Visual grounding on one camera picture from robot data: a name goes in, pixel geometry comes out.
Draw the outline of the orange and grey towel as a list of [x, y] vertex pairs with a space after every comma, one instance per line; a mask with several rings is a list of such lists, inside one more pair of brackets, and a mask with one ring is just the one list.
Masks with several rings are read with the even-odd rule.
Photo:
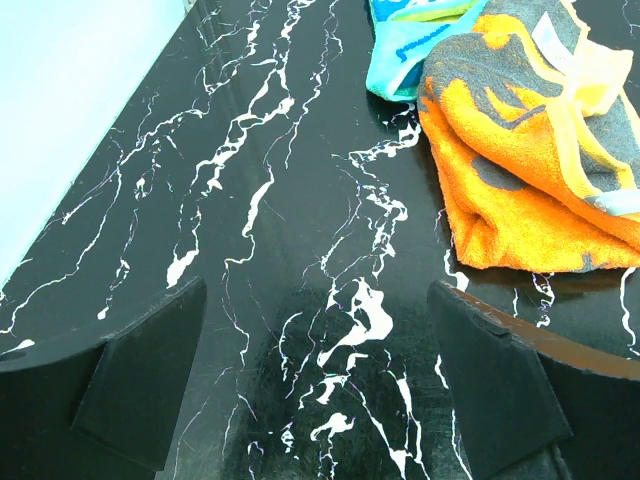
[[584, 273], [639, 263], [633, 54], [567, 1], [489, 1], [426, 57], [419, 119], [458, 260]]

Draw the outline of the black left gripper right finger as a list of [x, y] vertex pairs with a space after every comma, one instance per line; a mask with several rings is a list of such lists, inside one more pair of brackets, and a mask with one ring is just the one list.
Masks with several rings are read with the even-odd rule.
[[638, 361], [443, 281], [429, 286], [427, 307], [473, 478], [638, 478]]

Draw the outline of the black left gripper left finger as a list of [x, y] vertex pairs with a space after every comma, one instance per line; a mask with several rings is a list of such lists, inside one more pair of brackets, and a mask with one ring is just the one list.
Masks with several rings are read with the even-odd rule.
[[154, 478], [167, 462], [206, 305], [206, 282], [194, 277], [2, 353], [2, 478]]

